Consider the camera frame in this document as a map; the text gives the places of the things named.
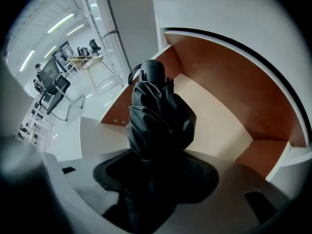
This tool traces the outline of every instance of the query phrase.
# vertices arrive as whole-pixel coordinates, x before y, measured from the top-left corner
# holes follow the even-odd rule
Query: person wearing black cap
[[[41,72],[40,66],[41,66],[41,64],[39,64],[39,63],[36,64],[36,71],[37,71],[37,79],[38,79],[38,81],[42,82],[41,81],[41,77],[40,77],[40,72]]]

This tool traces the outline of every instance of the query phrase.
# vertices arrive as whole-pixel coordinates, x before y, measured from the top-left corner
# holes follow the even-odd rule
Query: curved black strip
[[[270,69],[275,75],[276,77],[283,83],[283,85],[286,87],[286,89],[289,91],[289,93],[291,94],[291,96],[293,97],[295,103],[297,104],[300,113],[303,117],[303,120],[306,124],[307,127],[307,131],[308,131],[308,135],[309,135],[309,139],[312,138],[312,129],[311,129],[311,124],[307,115],[307,112],[299,98],[299,96],[297,95],[296,91],[293,89],[293,87],[290,85],[290,83],[288,82],[288,80],[277,70],[277,68],[275,68],[268,60],[266,60],[263,56],[261,56],[260,54],[258,54],[256,51],[252,50],[251,48],[247,47],[246,45],[235,41],[231,38],[225,37],[223,35],[219,35],[216,33],[212,33],[209,31],[204,31],[204,30],[197,30],[197,29],[189,29],[189,28],[167,28],[167,30],[178,30],[178,31],[184,31],[184,32],[192,32],[192,33],[198,33],[198,34],[202,34],[202,35],[206,35],[206,36],[210,36],[210,37],[214,37],[220,40],[223,40],[225,42],[228,42],[244,51],[246,51],[248,54],[252,55],[253,57],[255,57],[258,61],[262,62],[268,69]]]

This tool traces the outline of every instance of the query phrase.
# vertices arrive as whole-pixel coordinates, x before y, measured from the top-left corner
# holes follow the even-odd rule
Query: chair backrest
[[[55,93],[58,91],[53,85],[53,81],[58,75],[59,68],[56,64],[55,57],[52,57],[40,73],[42,84],[49,94],[55,95]],[[62,87],[66,82],[67,79],[65,79],[63,76],[60,76],[60,78],[56,81],[56,84],[58,87]]]
[[[89,45],[90,45],[90,47],[92,49],[92,52],[101,49],[101,48],[99,48],[99,46],[97,45],[97,43],[96,43],[96,41],[94,39],[90,40]]]

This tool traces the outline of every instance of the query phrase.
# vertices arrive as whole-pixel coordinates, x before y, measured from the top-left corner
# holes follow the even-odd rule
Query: beige surface
[[[234,161],[252,142],[249,133],[230,110],[193,80],[178,75],[175,93],[197,115],[194,141],[187,149]]]

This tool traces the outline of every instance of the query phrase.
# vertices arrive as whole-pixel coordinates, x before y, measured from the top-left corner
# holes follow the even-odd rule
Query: ceiling light
[[[76,30],[80,29],[81,27],[83,27],[84,24],[78,26],[76,29],[72,30],[71,32],[69,32],[67,35],[69,36],[70,34],[74,33]]]
[[[50,49],[50,51],[44,56],[44,58],[46,58],[49,54],[51,54],[51,52],[56,48],[57,46],[55,45],[52,49]]]
[[[34,52],[35,52],[34,50],[30,51],[28,57],[26,58],[26,60],[24,61],[23,65],[21,66],[19,70],[20,72],[23,71],[24,67],[26,66],[27,62],[29,61],[30,57],[33,55]]]
[[[71,13],[67,17],[63,18],[61,21],[59,21],[57,24],[55,24],[51,29],[49,29],[48,33],[51,33],[53,30],[55,30],[57,27],[59,27],[63,22],[65,22],[67,19],[72,18],[75,14]]]

